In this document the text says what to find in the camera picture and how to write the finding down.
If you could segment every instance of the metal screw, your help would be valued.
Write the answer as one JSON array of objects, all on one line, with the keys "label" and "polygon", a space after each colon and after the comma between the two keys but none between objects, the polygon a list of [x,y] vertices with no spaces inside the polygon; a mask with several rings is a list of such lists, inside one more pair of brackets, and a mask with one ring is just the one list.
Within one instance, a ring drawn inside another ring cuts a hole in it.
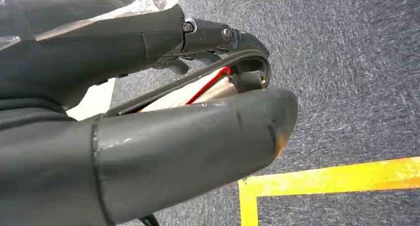
[{"label": "metal screw", "polygon": [[185,33],[191,33],[194,31],[194,26],[192,23],[184,23],[182,24],[182,30],[184,30]]},{"label": "metal screw", "polygon": [[224,26],[222,28],[222,37],[224,40],[230,41],[230,39],[232,38],[232,31],[230,30],[229,27]]},{"label": "metal screw", "polygon": [[260,71],[260,78],[261,78],[261,84],[264,85],[267,81],[267,77],[265,76],[264,72]]}]

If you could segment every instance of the gray carpet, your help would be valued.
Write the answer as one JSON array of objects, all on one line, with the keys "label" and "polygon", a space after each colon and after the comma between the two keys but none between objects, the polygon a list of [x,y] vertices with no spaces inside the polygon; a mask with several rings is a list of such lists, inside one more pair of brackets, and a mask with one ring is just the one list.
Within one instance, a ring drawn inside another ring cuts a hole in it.
[{"label": "gray carpet", "polygon": [[[258,174],[420,156],[420,0],[182,0],[188,16],[255,34],[272,86],[300,99],[283,155]],[[112,105],[177,78],[117,81]],[[238,186],[157,213],[163,226],[240,225]],[[261,226],[418,226],[420,190],[264,197]]]}]

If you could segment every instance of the red wire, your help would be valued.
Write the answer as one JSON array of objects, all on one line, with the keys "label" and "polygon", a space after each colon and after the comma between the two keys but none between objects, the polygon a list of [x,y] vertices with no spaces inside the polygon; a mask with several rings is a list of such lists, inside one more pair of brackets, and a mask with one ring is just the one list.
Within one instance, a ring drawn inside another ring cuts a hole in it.
[{"label": "red wire", "polygon": [[222,69],[219,70],[219,72],[217,73],[217,75],[211,79],[208,83],[206,83],[188,102],[187,105],[191,104],[192,102],[194,102],[200,95],[202,95],[204,92],[206,92],[206,90],[208,90],[212,85],[215,84],[215,81],[219,80],[219,78],[226,74],[226,75],[230,75],[232,73],[232,71],[230,70],[230,68],[228,66],[224,66],[222,67]]}]

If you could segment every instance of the black cable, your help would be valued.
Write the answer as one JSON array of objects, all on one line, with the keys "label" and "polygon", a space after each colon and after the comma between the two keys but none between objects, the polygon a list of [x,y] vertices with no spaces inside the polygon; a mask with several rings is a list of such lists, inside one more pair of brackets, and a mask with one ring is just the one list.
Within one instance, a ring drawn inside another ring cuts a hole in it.
[{"label": "black cable", "polygon": [[140,222],[142,222],[145,226],[159,226],[159,222],[156,217],[151,214],[147,215],[143,218],[139,218]]}]

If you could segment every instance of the yellow tape line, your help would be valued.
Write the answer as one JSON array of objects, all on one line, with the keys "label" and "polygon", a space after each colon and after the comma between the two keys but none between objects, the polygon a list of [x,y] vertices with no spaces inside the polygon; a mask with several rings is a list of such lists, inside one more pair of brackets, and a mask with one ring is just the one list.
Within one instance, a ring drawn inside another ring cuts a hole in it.
[{"label": "yellow tape line", "polygon": [[238,183],[242,226],[258,226],[260,196],[420,188],[420,157],[251,176]]}]

